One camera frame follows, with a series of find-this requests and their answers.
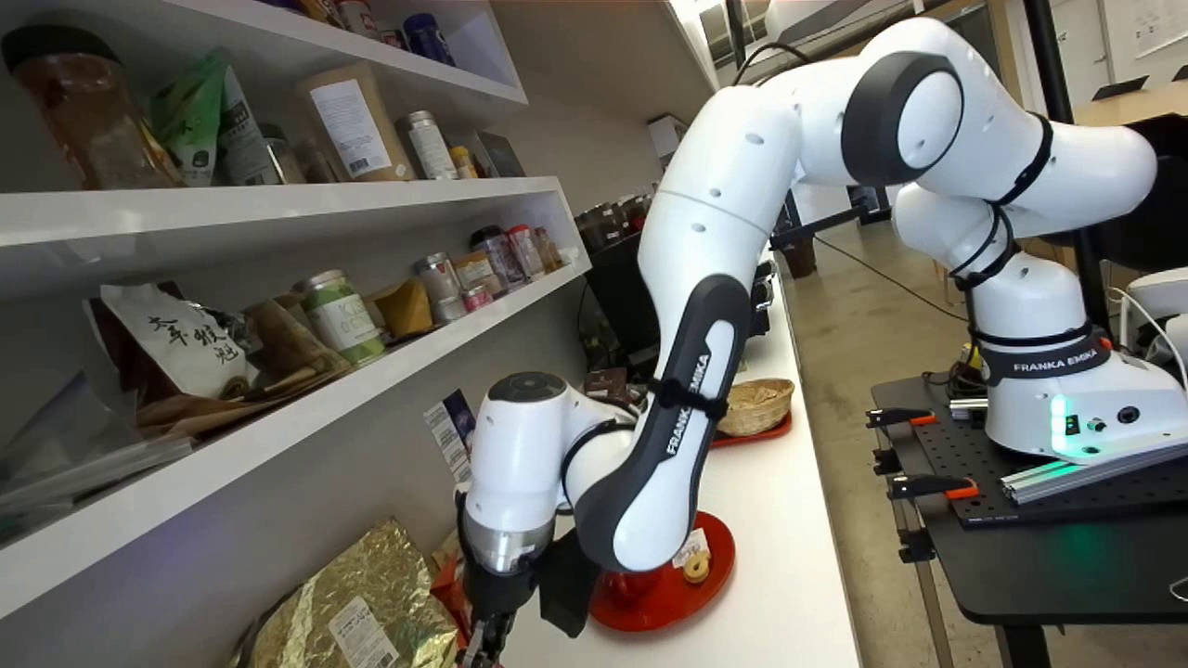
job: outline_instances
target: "food package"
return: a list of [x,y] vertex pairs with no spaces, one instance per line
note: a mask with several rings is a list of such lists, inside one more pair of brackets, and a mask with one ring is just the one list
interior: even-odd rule
[[272,151],[265,126],[244,95],[244,84],[225,66],[221,69],[221,135],[218,135],[218,181],[231,184],[281,184],[297,173],[286,173]]
[[187,184],[212,184],[221,126],[225,64],[208,57],[151,94],[151,135],[171,148]]
[[221,396],[231,385],[256,383],[244,350],[203,307],[158,287],[100,287],[100,306],[177,393]]
[[791,379],[750,379],[726,393],[726,416],[718,422],[721,433],[762,433],[791,413]]
[[448,668],[459,630],[429,586],[422,553],[386,520],[293,591],[239,666]]

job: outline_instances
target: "plastic container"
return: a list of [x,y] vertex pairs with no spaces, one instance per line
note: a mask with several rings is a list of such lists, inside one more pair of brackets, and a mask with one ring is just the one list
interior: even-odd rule
[[381,355],[381,333],[364,297],[346,281],[343,270],[320,270],[297,287],[301,306],[317,333],[351,367]]
[[444,137],[440,137],[429,113],[408,114],[408,140],[411,140],[411,151],[419,158],[422,179],[429,179],[429,181],[458,179],[454,157],[448,157]]
[[22,26],[5,64],[40,104],[61,151],[87,188],[177,184],[177,168],[146,131],[116,52],[73,26]]

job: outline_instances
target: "label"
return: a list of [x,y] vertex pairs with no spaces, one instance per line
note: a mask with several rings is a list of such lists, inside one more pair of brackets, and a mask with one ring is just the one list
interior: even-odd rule
[[329,619],[334,645],[349,668],[397,668],[400,652],[370,615],[364,596],[351,596]]
[[684,567],[684,560],[688,560],[692,553],[709,553],[709,537],[707,537],[700,526],[692,529],[692,537],[684,542],[684,550],[672,557],[672,567]]
[[339,354],[380,338],[355,292],[312,307],[312,324],[320,327],[324,341]]
[[395,168],[395,158],[386,157],[381,135],[370,120],[366,95],[355,83],[334,83],[334,84],[312,89],[308,95],[349,179]]
[[440,444],[440,460],[454,474],[454,487],[468,490],[473,487],[473,453],[468,453],[463,437],[458,433],[458,421],[448,416],[444,402],[429,403],[422,413],[422,422],[429,428],[433,442]]

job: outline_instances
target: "shelf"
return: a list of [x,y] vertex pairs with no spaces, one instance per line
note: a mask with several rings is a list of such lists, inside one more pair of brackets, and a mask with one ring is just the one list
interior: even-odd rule
[[0,194],[0,299],[559,197],[556,179]]
[[280,94],[297,100],[293,84],[301,79],[364,61],[376,64],[380,83],[400,108],[429,108],[440,120],[473,126],[528,108],[510,52],[486,35],[474,36],[478,47],[458,47],[473,61],[463,66],[444,66],[260,0],[15,0],[0,7],[0,35],[37,17],[63,17],[100,35],[126,69],[146,83],[221,47],[254,100]]
[[575,260],[0,550],[0,619],[584,278]]

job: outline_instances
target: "package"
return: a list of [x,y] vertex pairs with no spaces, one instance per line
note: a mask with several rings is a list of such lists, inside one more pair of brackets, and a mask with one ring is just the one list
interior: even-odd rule
[[381,108],[370,66],[324,69],[301,84],[303,104],[351,181],[411,181],[411,158]]
[[177,158],[187,184],[212,184],[221,126],[225,64],[208,57],[151,94],[151,135]]
[[244,350],[189,299],[158,287],[100,287],[100,299],[177,393],[221,396],[225,385],[256,383]]
[[239,668],[448,668],[459,630],[429,586],[422,553],[386,520],[247,630]]
[[218,135],[218,181],[231,184],[281,184],[291,181],[280,157],[272,151],[260,120],[239,83],[239,74],[225,66],[221,74],[221,135]]

